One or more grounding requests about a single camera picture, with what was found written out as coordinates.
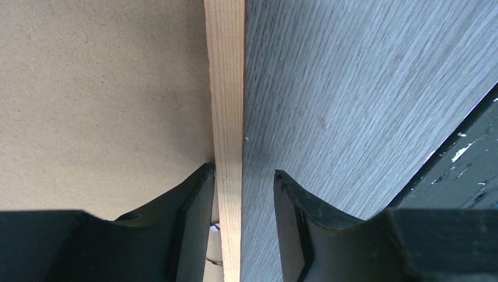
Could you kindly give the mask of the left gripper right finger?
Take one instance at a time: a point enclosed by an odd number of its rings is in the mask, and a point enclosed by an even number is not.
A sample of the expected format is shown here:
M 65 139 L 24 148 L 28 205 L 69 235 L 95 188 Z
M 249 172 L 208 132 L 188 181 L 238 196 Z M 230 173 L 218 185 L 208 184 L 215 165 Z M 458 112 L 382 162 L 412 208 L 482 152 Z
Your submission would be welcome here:
M 387 208 L 368 220 L 274 175 L 284 281 L 496 281 L 497 211 Z

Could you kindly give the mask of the brown cardboard backing board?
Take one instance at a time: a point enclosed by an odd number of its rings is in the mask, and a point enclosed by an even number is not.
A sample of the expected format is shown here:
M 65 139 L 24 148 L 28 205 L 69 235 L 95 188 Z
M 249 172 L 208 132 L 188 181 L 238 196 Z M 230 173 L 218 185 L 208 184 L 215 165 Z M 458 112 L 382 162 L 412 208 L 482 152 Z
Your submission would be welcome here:
M 1 209 L 113 220 L 212 161 L 202 1 L 1 2 Z

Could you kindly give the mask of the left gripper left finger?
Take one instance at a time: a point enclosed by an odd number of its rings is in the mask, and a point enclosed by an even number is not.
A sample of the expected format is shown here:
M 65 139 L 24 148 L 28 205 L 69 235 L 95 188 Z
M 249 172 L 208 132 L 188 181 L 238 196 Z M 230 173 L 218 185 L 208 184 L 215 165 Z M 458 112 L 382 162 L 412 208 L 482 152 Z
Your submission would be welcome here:
M 83 210 L 3 211 L 2 281 L 202 281 L 214 167 L 116 220 Z

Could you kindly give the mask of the orange wooden picture frame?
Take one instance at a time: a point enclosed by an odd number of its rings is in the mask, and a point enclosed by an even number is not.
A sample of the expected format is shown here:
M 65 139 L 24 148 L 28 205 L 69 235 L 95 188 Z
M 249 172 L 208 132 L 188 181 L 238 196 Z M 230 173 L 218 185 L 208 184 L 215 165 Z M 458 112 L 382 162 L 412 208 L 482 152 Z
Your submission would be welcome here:
M 204 1 L 224 281 L 241 280 L 245 1 Z

